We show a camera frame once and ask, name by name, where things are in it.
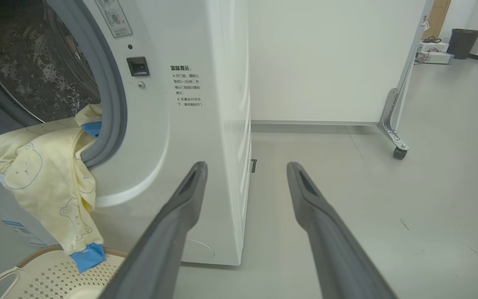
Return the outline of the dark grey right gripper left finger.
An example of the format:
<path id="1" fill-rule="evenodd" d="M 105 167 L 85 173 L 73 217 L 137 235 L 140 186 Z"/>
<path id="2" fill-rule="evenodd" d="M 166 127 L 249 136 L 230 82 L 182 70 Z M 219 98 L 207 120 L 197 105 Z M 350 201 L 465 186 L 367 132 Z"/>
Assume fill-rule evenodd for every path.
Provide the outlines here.
<path id="1" fill-rule="evenodd" d="M 171 299 L 187 233 L 200 218 L 207 163 L 194 163 L 148 226 L 101 299 Z"/>

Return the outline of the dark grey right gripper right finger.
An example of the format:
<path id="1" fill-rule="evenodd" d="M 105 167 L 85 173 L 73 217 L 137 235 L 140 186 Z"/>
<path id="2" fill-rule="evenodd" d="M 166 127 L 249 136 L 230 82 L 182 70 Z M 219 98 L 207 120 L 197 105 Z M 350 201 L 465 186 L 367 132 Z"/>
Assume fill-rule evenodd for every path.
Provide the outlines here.
<path id="1" fill-rule="evenodd" d="M 298 162 L 286 167 L 298 224 L 307 232 L 325 299 L 395 299 L 362 246 Z"/>

